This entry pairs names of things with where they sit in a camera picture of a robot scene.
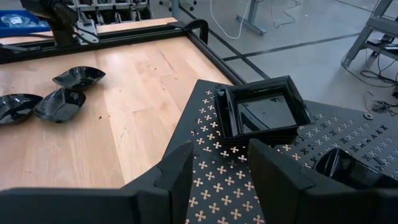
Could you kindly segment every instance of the black perforated panel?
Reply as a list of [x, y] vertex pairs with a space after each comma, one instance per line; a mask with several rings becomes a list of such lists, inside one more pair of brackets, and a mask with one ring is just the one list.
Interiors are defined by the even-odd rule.
[[[214, 108], [218, 83], [198, 81], [168, 150], [195, 143], [193, 184], [186, 223], [265, 223], [248, 169], [247, 146], [223, 147]], [[398, 177], [398, 127], [394, 118], [306, 101], [316, 124], [301, 127], [294, 144], [270, 147], [311, 168], [340, 147], [355, 158]]]

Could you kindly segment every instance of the wooden tabletop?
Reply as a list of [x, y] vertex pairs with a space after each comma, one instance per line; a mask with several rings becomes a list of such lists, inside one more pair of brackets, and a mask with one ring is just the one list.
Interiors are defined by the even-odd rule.
[[[156, 26], [172, 18], [98, 27], [99, 32]], [[9, 44], [32, 37], [0, 39]], [[0, 189], [11, 187], [119, 188], [158, 163], [196, 81], [229, 83], [186, 38], [0, 65], [0, 95], [47, 96], [52, 78], [76, 66], [106, 76], [85, 91], [69, 122], [35, 116], [0, 127]]]

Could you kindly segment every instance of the black plastic container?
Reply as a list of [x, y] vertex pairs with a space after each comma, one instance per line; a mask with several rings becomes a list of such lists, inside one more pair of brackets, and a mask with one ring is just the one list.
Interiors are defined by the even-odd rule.
[[34, 113], [42, 119], [63, 123], [72, 119], [85, 101], [84, 93], [60, 88], [37, 104]]
[[97, 68], [80, 66], [67, 70], [52, 80], [69, 90], [84, 91], [100, 81], [105, 73]]
[[256, 138], [270, 145], [291, 144], [297, 129], [313, 123], [290, 77], [279, 77], [215, 91], [224, 144]]
[[0, 125], [26, 120], [43, 98], [32, 94], [11, 94], [0, 97]]
[[354, 189], [398, 188], [398, 181], [359, 162], [340, 148], [328, 151], [313, 169]]

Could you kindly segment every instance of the black bowl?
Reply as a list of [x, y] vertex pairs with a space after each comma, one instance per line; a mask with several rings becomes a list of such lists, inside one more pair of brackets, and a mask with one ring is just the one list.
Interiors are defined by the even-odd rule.
[[97, 68], [80, 66], [67, 70], [52, 80], [69, 90], [83, 91], [100, 81], [105, 73]]
[[86, 101], [86, 95], [66, 88], [55, 90], [34, 108], [36, 116], [54, 121], [66, 122], [73, 118]]
[[43, 98], [32, 94], [11, 94], [0, 97], [0, 125], [26, 120]]
[[398, 181], [358, 161], [340, 148], [328, 151], [313, 169], [354, 189], [398, 188]]

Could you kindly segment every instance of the gray floor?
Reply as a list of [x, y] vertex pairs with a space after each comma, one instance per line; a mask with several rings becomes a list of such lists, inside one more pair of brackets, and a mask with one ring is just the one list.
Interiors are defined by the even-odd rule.
[[[227, 64], [246, 81], [262, 80], [259, 75], [261, 72], [269, 77], [290, 75], [305, 100], [356, 110], [366, 110], [364, 99], [367, 91], [374, 94], [377, 100], [398, 103], [391, 96], [392, 88], [367, 85], [340, 66], [342, 57], [355, 41], [356, 34], [363, 28], [377, 0], [299, 0], [301, 6], [288, 10], [296, 22], [278, 29], [273, 26], [271, 19], [271, 4], [274, 20], [281, 23], [291, 20], [283, 10], [294, 3], [289, 0], [264, 0], [259, 4], [256, 24], [268, 32], [261, 37], [243, 27], [238, 40], [227, 38], [217, 27], [211, 18], [210, 0], [197, 1], [195, 10], [190, 13], [194, 17], [207, 20], [210, 29], [215, 32], [217, 37], [210, 35], [210, 47], [220, 57], [229, 58]], [[151, 3], [155, 18], [171, 16], [167, 7], [160, 6], [154, 0]], [[239, 22], [235, 17], [237, 14], [244, 14], [246, 4], [247, 0], [213, 0], [213, 14], [229, 35], [237, 36]], [[18, 0], [0, 0], [1, 9], [19, 7]], [[392, 3], [387, 15], [393, 18], [398, 16], [398, 1]], [[189, 21], [192, 17], [180, 10], [179, 19]], [[381, 34], [373, 34], [374, 38], [380, 36]], [[243, 54], [247, 61], [244, 62], [236, 54]], [[363, 50], [349, 69], [359, 75], [359, 71], [366, 69], [365, 58]], [[380, 58], [381, 68], [391, 62], [389, 58]], [[377, 71], [377, 61], [369, 63]], [[397, 72], [398, 63], [382, 74], [395, 78]], [[378, 80], [361, 78], [374, 85], [386, 86]]]

